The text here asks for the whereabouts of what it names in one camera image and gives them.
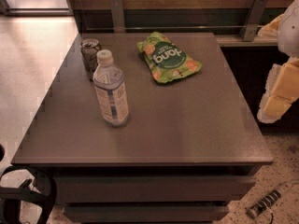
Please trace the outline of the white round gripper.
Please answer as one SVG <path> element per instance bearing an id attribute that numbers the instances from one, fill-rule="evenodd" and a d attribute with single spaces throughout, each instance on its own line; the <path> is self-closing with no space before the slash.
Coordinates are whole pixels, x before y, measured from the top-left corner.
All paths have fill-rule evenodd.
<path id="1" fill-rule="evenodd" d="M 278 49 L 289 57 L 299 57 L 299 0 L 294 0 L 284 14 L 263 26 L 258 37 L 278 37 Z M 281 119 L 299 99 L 299 59 L 290 58 L 283 65 L 274 64 L 269 71 L 265 93 L 259 104 L 257 119 L 274 123 Z"/>

